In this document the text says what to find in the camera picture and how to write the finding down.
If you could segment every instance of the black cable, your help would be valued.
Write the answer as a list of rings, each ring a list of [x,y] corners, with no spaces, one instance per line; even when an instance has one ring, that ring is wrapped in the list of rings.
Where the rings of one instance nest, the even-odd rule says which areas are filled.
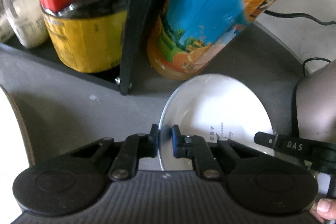
[[[309,62],[309,61],[314,61],[314,60],[325,61],[325,62],[328,62],[328,63],[331,62],[329,59],[323,58],[323,57],[311,57],[311,58],[308,58],[308,59],[306,59],[303,62],[303,76],[306,76],[306,63]]]
[[[324,22],[324,21],[320,21],[319,19],[317,19],[316,17],[313,17],[310,14],[306,14],[306,13],[277,13],[277,12],[272,12],[269,10],[265,10],[264,11],[265,14],[273,16],[273,17],[279,17],[279,18],[297,18],[297,17],[305,17],[308,18],[310,20],[315,21],[316,23],[323,25],[323,26],[329,26],[329,25],[335,25],[336,21],[328,21],[328,22]]]

